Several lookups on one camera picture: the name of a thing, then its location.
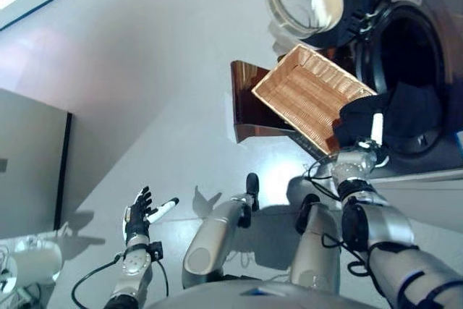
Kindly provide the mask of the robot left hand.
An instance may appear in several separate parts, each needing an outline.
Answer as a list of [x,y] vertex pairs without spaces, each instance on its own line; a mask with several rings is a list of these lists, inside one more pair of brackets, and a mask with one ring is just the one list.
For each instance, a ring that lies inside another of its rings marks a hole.
[[174,197],[155,208],[151,206],[152,202],[152,193],[149,186],[146,186],[136,195],[133,204],[125,208],[122,219],[125,245],[134,237],[149,238],[150,225],[173,210],[179,204],[179,199]]

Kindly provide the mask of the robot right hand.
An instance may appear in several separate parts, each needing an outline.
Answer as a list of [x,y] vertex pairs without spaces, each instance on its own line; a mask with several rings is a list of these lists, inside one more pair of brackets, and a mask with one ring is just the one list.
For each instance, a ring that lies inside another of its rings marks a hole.
[[383,149],[384,116],[381,112],[374,113],[370,137],[360,138],[356,144],[362,149],[372,151],[376,155],[375,168],[382,168],[389,162],[389,155]]

